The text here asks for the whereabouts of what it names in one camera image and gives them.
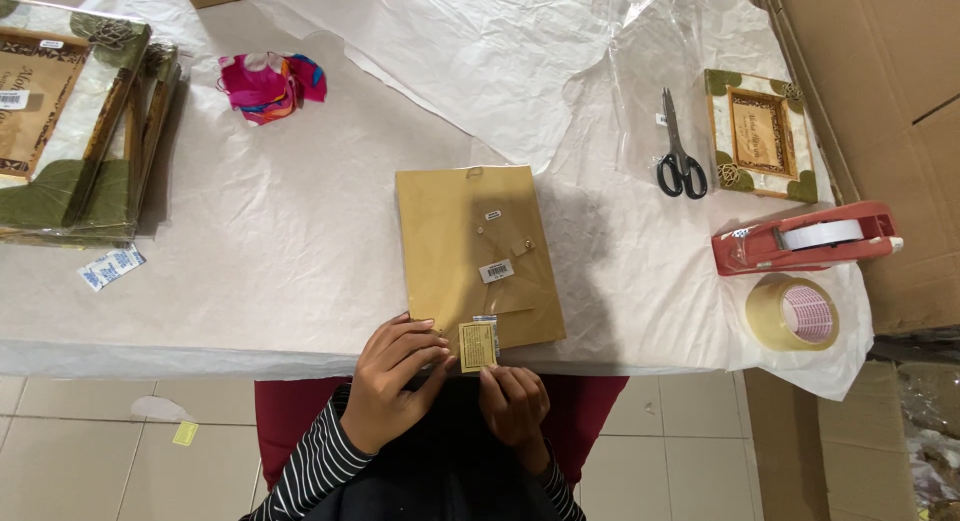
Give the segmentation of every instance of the person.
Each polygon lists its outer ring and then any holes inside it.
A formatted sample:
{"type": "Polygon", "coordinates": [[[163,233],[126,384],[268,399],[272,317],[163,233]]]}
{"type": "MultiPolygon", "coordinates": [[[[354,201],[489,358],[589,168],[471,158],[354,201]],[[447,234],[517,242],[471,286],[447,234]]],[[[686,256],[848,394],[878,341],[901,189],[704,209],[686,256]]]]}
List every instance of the person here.
{"type": "Polygon", "coordinates": [[[447,380],[457,358],[433,325],[387,321],[352,380],[255,384],[270,493],[241,521],[584,519],[572,489],[627,378],[447,380]]]}

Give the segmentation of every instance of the hand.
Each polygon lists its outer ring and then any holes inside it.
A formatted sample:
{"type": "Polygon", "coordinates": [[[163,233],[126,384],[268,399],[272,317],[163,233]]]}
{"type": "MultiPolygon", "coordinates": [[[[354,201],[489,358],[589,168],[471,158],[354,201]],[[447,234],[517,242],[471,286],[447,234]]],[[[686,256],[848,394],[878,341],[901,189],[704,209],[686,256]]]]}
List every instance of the hand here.
{"type": "Polygon", "coordinates": [[[480,411],[486,424],[500,441],[513,447],[520,463],[534,475],[545,471],[550,462],[539,428],[550,411],[543,386],[530,369],[491,366],[480,370],[480,411]]]}
{"type": "Polygon", "coordinates": [[[431,331],[433,320],[411,322],[410,315],[390,319],[366,342],[357,359],[340,425],[354,446],[376,453],[426,415],[456,361],[449,343],[431,331]],[[437,362],[415,392],[402,390],[427,363],[437,362]]]}

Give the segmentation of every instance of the red tape dispenser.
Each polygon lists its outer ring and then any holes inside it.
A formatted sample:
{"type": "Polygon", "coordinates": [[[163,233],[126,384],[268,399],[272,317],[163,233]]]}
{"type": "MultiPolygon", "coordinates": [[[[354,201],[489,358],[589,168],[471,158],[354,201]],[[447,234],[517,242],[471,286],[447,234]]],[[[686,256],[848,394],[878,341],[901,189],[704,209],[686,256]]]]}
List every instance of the red tape dispenser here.
{"type": "Polygon", "coordinates": [[[712,239],[724,276],[771,271],[817,271],[899,251],[893,213],[868,200],[807,215],[768,221],[712,239]]]}

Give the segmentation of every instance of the tape roll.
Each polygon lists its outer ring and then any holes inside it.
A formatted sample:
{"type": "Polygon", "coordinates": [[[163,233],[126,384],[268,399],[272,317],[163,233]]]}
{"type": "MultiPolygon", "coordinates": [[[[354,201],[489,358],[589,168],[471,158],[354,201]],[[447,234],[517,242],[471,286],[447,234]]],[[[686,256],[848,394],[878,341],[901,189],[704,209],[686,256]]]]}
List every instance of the tape roll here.
{"type": "Polygon", "coordinates": [[[830,294],[807,279],[764,278],[747,297],[746,310],[753,335],[772,350],[826,350],[840,331],[830,294]]]}
{"type": "Polygon", "coordinates": [[[797,251],[841,241],[857,241],[863,239],[863,229],[860,228],[858,220],[846,219],[787,231],[781,236],[787,249],[797,251]]]}

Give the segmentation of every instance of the white tape roll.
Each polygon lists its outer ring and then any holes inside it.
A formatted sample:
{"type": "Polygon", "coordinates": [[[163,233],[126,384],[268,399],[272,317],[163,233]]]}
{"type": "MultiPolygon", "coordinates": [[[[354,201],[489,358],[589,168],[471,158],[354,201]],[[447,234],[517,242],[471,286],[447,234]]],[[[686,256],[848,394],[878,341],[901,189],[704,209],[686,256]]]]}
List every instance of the white tape roll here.
{"type": "Polygon", "coordinates": [[[787,231],[781,234],[783,243],[790,251],[806,249],[808,247],[818,247],[841,241],[857,241],[863,239],[863,230],[860,229],[860,222],[856,219],[845,221],[832,221],[829,223],[820,223],[819,225],[810,225],[801,229],[787,231]]]}

